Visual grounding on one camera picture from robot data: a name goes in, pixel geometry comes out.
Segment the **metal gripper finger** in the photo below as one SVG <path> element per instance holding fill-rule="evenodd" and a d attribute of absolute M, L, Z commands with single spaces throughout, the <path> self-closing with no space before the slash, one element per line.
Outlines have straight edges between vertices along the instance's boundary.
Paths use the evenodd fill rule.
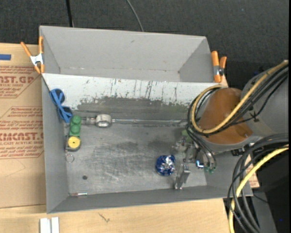
<path fill-rule="evenodd" d="M 177 172 L 177 177 L 174 183 L 176 190 L 182 189 L 182 186 L 186 183 L 191 171 L 187 164 L 181 164 Z"/>
<path fill-rule="evenodd" d="M 172 146 L 172 152 L 179 158 L 185 159 L 187 153 L 187 142 L 186 140 L 179 140 Z"/>

